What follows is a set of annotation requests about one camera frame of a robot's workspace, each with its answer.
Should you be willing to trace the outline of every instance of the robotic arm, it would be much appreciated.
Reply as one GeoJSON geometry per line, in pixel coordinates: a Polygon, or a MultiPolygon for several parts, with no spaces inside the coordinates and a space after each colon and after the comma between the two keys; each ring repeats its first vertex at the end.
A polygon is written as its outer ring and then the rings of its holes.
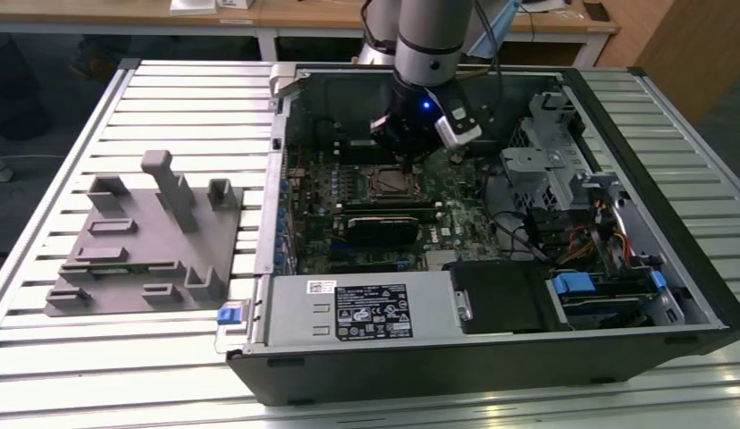
{"type": "Polygon", "coordinates": [[[365,3],[368,46],[361,58],[369,63],[389,63],[394,55],[392,101],[384,117],[372,123],[372,136],[406,166],[441,144],[450,150],[458,149],[481,136],[477,118],[454,78],[474,1],[365,3]]]}

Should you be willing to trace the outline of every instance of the floor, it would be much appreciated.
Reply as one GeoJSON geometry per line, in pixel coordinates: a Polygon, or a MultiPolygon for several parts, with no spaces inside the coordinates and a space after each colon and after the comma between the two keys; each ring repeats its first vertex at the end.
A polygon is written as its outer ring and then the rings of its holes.
{"type": "MultiPolygon", "coordinates": [[[[7,142],[0,138],[0,156],[46,155],[7,158],[15,179],[0,183],[0,252],[9,252],[23,231],[37,204],[50,185],[65,156],[75,142],[105,86],[83,80],[69,70],[79,38],[69,35],[15,35],[42,85],[41,98],[54,119],[54,128],[37,139],[7,142]]],[[[340,61],[358,52],[356,41],[330,48],[316,48],[309,40],[285,40],[287,60],[314,58],[340,61]]],[[[133,39],[130,56],[154,59],[250,59],[258,58],[250,38],[139,37],[133,39]]],[[[712,114],[699,126],[704,138],[740,177],[740,80],[728,91],[712,114]]]]}

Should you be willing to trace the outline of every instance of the power supply label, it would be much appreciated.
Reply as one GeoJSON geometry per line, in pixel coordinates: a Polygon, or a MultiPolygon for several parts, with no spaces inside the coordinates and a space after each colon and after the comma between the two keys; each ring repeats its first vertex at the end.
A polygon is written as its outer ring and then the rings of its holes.
{"type": "Polygon", "coordinates": [[[360,341],[412,336],[408,285],[336,287],[336,338],[360,341]]]}

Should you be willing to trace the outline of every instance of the blue latch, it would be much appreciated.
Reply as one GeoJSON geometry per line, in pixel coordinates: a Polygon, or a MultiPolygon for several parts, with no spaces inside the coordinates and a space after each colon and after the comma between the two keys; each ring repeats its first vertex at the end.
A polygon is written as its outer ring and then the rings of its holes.
{"type": "Polygon", "coordinates": [[[241,324],[242,307],[222,307],[217,312],[217,324],[241,324]]]}
{"type": "Polygon", "coordinates": [[[588,273],[561,273],[553,278],[556,293],[594,292],[596,285],[588,273]]]}
{"type": "Polygon", "coordinates": [[[667,289],[667,279],[665,275],[661,274],[661,271],[652,271],[652,280],[655,281],[655,285],[660,290],[667,289]]]}

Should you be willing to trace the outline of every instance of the aluminum workbench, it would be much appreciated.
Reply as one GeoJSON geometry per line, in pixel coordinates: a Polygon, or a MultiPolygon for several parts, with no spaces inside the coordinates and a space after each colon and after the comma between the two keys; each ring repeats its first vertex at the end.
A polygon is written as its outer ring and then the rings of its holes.
{"type": "MultiPolygon", "coordinates": [[[[230,298],[251,296],[271,66],[143,61],[118,71],[0,272],[0,427],[740,428],[740,342],[628,383],[267,408],[217,352],[215,311],[42,313],[91,207],[83,191],[101,172],[154,187],[147,149],[171,150],[190,186],[225,176],[245,187],[230,298]]],[[[582,74],[740,300],[740,181],[648,78],[582,74]]]]}

